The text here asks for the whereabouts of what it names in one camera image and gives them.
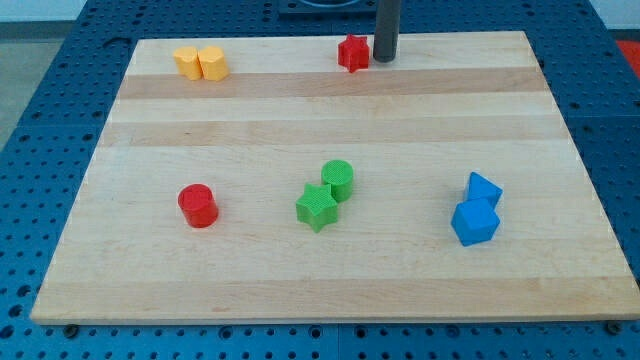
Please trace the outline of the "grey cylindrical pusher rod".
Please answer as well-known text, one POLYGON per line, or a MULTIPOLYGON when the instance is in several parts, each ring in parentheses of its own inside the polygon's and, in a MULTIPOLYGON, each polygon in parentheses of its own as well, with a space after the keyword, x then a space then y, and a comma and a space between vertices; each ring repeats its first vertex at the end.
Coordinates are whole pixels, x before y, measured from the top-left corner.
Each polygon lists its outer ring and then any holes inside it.
POLYGON ((396 57, 402 1, 379 0, 376 11, 373 58, 389 63, 396 57))

